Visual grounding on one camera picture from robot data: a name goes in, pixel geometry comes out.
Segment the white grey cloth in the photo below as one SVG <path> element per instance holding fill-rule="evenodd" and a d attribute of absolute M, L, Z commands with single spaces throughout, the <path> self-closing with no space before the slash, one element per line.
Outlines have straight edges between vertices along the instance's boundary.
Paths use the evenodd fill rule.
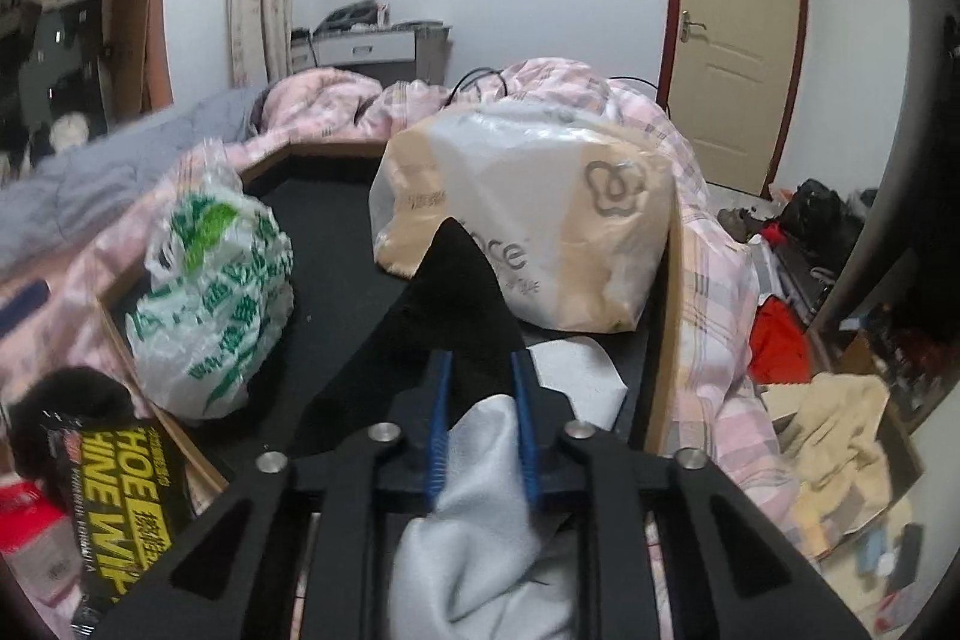
<path fill-rule="evenodd" d="M 571 638 L 576 539 L 530 508 L 516 385 L 452 419 L 454 357 L 431 393 L 426 515 L 405 526 L 387 596 L 391 638 Z"/>

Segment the green white plastic bag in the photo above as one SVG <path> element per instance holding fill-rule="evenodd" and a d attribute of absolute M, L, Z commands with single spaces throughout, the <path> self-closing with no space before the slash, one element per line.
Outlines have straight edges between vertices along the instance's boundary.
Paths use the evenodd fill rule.
<path fill-rule="evenodd" d="M 290 320 L 293 268 L 274 211 L 245 195 L 223 145 L 202 143 L 151 230 L 149 291 L 125 317 L 149 401 L 192 424 L 239 411 Z"/>

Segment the black soft cloth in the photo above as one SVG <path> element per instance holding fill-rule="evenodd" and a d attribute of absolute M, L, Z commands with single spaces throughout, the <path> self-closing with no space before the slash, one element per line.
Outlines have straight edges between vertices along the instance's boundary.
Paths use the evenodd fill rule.
<path fill-rule="evenodd" d="M 516 393 L 511 356 L 523 333 L 498 278 L 466 228 L 449 218 L 395 304 L 340 372 L 306 404 L 288 453 L 330 452 L 387 419 L 400 393 L 420 385 L 431 354 L 454 354 L 449 419 L 490 396 Z"/>

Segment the black yellow shoe wipes pack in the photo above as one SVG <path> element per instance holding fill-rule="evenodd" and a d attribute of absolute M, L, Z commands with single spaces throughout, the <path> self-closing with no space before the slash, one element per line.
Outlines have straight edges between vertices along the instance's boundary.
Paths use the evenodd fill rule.
<path fill-rule="evenodd" d="M 65 420 L 49 447 L 82 559 L 71 630 L 88 638 L 194 518 L 184 459 L 151 419 Z"/>

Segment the beige towel on floor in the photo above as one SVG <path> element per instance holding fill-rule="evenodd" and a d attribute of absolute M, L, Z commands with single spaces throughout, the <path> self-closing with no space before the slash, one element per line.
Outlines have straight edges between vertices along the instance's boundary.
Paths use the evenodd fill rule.
<path fill-rule="evenodd" d="M 893 503 L 880 424 L 890 392 L 877 375 L 822 372 L 805 385 L 771 385 L 763 401 L 797 481 L 800 547 L 818 560 L 861 533 Z"/>

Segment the red snack package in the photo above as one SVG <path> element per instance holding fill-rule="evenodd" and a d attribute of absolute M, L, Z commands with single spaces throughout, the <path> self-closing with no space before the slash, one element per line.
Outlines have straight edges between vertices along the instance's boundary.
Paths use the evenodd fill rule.
<path fill-rule="evenodd" d="M 20 587 L 39 603 L 59 603 L 80 573 L 73 528 L 34 484 L 9 474 L 2 477 L 2 557 Z"/>

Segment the red bag on floor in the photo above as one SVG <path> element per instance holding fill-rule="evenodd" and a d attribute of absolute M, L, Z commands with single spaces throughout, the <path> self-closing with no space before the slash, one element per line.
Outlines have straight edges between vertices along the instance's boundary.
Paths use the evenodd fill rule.
<path fill-rule="evenodd" d="M 812 378 L 805 331 L 793 307 L 770 296 L 758 307 L 748 340 L 748 374 L 758 385 L 804 385 Z"/>

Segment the pink plaid quilt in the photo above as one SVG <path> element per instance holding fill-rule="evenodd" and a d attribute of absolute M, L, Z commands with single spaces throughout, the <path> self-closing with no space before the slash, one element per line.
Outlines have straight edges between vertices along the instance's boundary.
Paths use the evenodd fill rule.
<path fill-rule="evenodd" d="M 71 259 L 3 392 L 82 404 L 133 266 L 127 398 L 255 417 L 212 505 L 112 411 L 53 482 L 89 638 L 805 638 L 856 621 L 713 461 L 670 438 L 693 315 L 745 347 L 757 280 L 664 120 L 602 96 L 345 109 L 203 143 Z"/>

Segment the black bag on floor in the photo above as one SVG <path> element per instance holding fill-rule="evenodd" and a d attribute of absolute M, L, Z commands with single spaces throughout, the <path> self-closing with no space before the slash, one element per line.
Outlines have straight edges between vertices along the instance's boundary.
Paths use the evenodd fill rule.
<path fill-rule="evenodd" d="M 839 273 L 859 241 L 864 220 L 836 191 L 807 179 L 784 206 L 779 227 L 815 266 Z"/>

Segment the shallow cardboard tray black liner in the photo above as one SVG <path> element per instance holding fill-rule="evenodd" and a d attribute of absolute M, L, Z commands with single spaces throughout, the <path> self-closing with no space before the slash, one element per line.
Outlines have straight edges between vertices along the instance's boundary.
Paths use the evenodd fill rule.
<path fill-rule="evenodd" d="M 304 404 L 402 291 L 402 280 L 373 262 L 368 190 L 382 151 L 379 143 L 308 143 L 239 169 L 245 193 L 274 210 L 293 242 L 295 310 L 239 413 L 199 425 L 156 414 L 199 502 L 221 494 L 248 459 L 285 447 Z M 599 339 L 628 386 L 615 432 L 654 455 L 672 425 L 682 292 L 682 221 L 674 218 L 640 325 Z"/>

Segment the grey blanket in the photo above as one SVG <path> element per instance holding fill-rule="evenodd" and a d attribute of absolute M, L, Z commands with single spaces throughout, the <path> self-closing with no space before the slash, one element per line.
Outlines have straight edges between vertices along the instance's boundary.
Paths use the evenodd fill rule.
<path fill-rule="evenodd" d="M 260 88 L 174 104 L 64 154 L 2 188 L 2 276 L 86 241 L 151 190 L 205 140 L 242 143 L 256 126 Z"/>

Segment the grey white desk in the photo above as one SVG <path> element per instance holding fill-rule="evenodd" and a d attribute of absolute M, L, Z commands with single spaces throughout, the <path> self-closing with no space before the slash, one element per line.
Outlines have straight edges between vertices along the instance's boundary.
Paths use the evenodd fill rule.
<path fill-rule="evenodd" d="M 451 41 L 446 25 L 405 25 L 363 31 L 309 32 L 291 35 L 291 73 L 335 68 L 369 76 L 381 85 L 425 81 L 441 85 Z"/>

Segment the black printer on desk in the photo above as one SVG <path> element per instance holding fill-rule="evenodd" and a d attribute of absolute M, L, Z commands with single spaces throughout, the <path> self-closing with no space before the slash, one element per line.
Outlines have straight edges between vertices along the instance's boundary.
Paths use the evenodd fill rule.
<path fill-rule="evenodd" d="M 389 8 L 379 0 L 359 0 L 327 14 L 314 35 L 337 35 L 366 29 L 382 29 L 389 26 Z"/>

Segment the beige door red frame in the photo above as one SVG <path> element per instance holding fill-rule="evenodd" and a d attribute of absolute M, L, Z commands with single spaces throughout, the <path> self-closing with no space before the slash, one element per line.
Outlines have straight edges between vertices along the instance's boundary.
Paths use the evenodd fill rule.
<path fill-rule="evenodd" d="M 659 97 L 711 184 L 761 197 L 799 89 L 809 0 L 669 0 Z"/>

